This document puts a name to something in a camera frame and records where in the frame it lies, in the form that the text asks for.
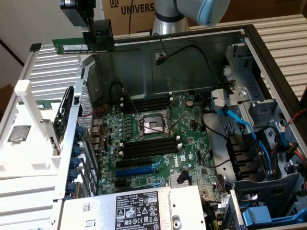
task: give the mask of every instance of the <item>motherboard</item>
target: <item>motherboard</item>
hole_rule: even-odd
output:
[[[93,121],[92,144],[100,166],[99,195],[190,184],[206,200],[220,198],[218,175],[204,166],[214,166],[214,160],[207,132],[201,132],[201,101],[188,93],[166,100],[165,109],[155,111],[147,106],[154,107],[157,99],[134,101],[133,109],[129,102],[98,108],[104,111]],[[189,178],[178,184],[182,172]]]

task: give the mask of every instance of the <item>green motherboard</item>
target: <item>green motherboard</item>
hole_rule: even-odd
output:
[[[214,165],[212,157],[204,159],[204,154],[210,150],[210,143],[206,132],[200,132],[201,127],[201,103],[194,102],[194,96],[189,94],[173,95],[174,102],[169,108],[167,115],[170,122],[169,127],[184,115],[172,128],[171,136],[180,136],[182,147],[177,153],[152,156],[153,164],[156,165],[155,173],[142,174],[137,176],[124,177],[126,186],[118,188],[115,181],[123,178],[116,178],[116,162],[124,161],[119,157],[120,142],[143,141],[149,138],[167,137],[165,133],[155,133],[143,137],[139,140],[138,115],[124,114],[119,106],[110,106],[103,113],[100,120],[105,127],[101,128],[101,137],[111,138],[107,149],[100,141],[97,158],[99,161],[99,182],[98,194],[112,194],[130,189],[142,189],[148,187],[170,186],[171,177],[177,177],[183,170],[189,172],[192,185],[197,185],[201,196],[206,200],[218,200],[220,192],[215,188],[218,183],[218,176],[215,169],[209,169],[203,166],[203,161],[207,165]],[[193,106],[187,106],[187,101],[193,103]],[[159,111],[142,114],[144,117],[154,117],[159,115]],[[131,130],[127,133],[126,126],[129,122]]]

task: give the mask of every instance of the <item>warning label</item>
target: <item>warning label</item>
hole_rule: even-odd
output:
[[[160,230],[158,192],[118,196],[116,230]]]

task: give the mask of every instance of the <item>blue pcie slot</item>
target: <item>blue pcie slot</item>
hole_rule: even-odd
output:
[[[154,172],[155,172],[154,166],[144,166],[135,169],[118,170],[115,172],[115,176],[116,177],[136,176],[141,174],[153,174]]]

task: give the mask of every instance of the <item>white wall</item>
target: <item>white wall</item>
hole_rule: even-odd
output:
[[[96,0],[97,20],[103,17],[101,5],[101,0]],[[31,44],[51,44],[52,39],[70,37],[82,37],[82,33],[61,11],[59,0],[0,0],[0,38],[23,62]],[[1,47],[0,85],[15,85],[21,72],[20,64],[8,55]]]

